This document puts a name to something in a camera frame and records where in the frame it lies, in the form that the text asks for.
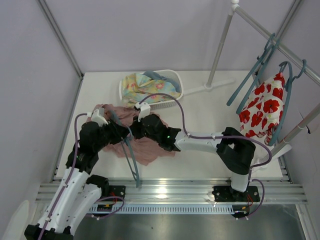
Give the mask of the pink skirt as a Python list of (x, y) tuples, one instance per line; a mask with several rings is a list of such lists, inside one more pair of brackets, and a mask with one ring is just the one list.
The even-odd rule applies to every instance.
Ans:
[[(130, 126), (133, 123), (133, 118), (138, 116), (139, 113), (130, 107), (113, 106), (112, 104), (98, 104), (94, 109), (104, 109), (104, 118), (106, 120), (113, 117), (112, 113), (115, 113), (120, 122), (125, 126)], [(135, 160), (141, 165), (147, 166), (159, 157), (171, 157), (175, 156), (174, 151), (166, 151), (161, 148), (155, 141), (143, 137), (141, 139), (132, 139), (129, 141)], [(125, 153), (129, 152), (127, 145), (121, 146), (120, 143), (107, 145), (102, 149), (104, 152), (112, 152), (118, 158), (124, 158)]]

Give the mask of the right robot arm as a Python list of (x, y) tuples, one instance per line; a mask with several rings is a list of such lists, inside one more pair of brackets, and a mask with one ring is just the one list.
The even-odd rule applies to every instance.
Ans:
[(218, 133), (192, 135), (180, 128), (166, 126), (157, 115), (150, 114), (142, 119), (134, 117), (130, 130), (135, 139), (149, 138), (167, 152), (199, 151), (217, 154), (232, 172), (230, 192), (246, 192), (256, 146), (233, 127), (226, 127)]

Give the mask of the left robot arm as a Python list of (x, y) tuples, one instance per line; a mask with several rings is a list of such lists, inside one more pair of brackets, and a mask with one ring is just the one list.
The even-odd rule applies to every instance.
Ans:
[(84, 123), (69, 154), (61, 183), (37, 224), (29, 224), (24, 236), (28, 240), (72, 240), (92, 205), (109, 192), (108, 179), (91, 174), (107, 145), (121, 142), (129, 130), (116, 122)]

